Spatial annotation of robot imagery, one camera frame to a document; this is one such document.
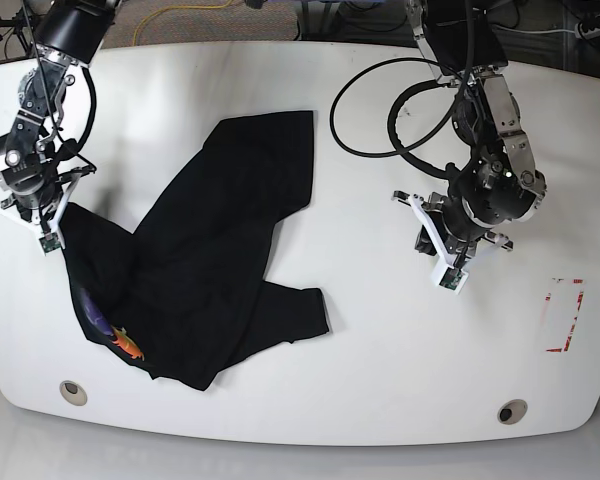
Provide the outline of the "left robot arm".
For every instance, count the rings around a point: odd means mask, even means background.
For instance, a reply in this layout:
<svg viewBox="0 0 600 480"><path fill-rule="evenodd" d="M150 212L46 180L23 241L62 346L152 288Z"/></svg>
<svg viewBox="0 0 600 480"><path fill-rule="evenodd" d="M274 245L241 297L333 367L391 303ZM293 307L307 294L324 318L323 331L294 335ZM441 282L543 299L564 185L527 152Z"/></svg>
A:
<svg viewBox="0 0 600 480"><path fill-rule="evenodd" d="M407 101L439 87L456 89L448 121L469 146L470 159L462 168L440 170L448 188L422 202L427 221L415 248L430 256L447 255L450 269L459 273L475 258L482 240L512 249L512 242L494 229L533 216L546 195L546 180L521 127L519 106L502 74L508 62L485 13L471 1L408 1L405 6L433 78L394 101L387 133L392 146L402 148L397 116Z"/></svg>

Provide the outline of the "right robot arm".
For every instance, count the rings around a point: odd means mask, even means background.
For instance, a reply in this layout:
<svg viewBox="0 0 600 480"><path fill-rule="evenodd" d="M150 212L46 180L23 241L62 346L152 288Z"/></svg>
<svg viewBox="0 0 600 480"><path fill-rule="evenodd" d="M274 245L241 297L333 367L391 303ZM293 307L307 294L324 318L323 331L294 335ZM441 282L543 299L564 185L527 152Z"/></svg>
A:
<svg viewBox="0 0 600 480"><path fill-rule="evenodd" d="M90 160L66 172L61 163L80 158L95 121L97 95L90 64L120 10L118 1L54 1L37 14L22 2L16 30L28 30L26 53L35 67L21 80L19 109L10 131L0 136L0 215L31 230L44 252L63 247L60 223L81 178L96 172ZM81 69L89 93L82 135L63 138L61 123L70 70Z"/></svg>

